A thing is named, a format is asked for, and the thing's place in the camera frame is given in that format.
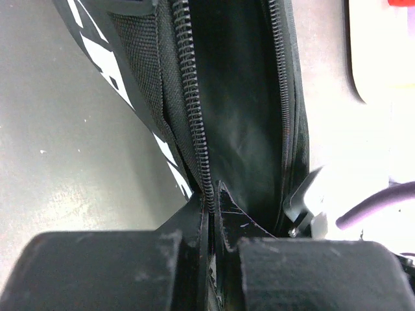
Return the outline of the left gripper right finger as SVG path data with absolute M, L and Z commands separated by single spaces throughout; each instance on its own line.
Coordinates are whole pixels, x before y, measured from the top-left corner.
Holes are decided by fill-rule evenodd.
M 413 310 L 401 261 L 365 241 L 276 238 L 215 198 L 217 294 L 224 310 Z

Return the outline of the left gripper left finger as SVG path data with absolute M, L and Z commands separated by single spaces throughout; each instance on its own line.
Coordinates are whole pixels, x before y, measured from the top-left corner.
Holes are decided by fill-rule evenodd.
M 199 194 L 153 231 L 36 235 L 2 310 L 205 310 L 208 212 Z

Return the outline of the black racket bag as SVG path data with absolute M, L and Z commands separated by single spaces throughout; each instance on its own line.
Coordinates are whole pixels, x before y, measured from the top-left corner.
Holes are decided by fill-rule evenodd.
M 157 137 L 182 193 L 223 183 L 285 236 L 309 171 L 290 1 L 55 1 L 87 58 Z

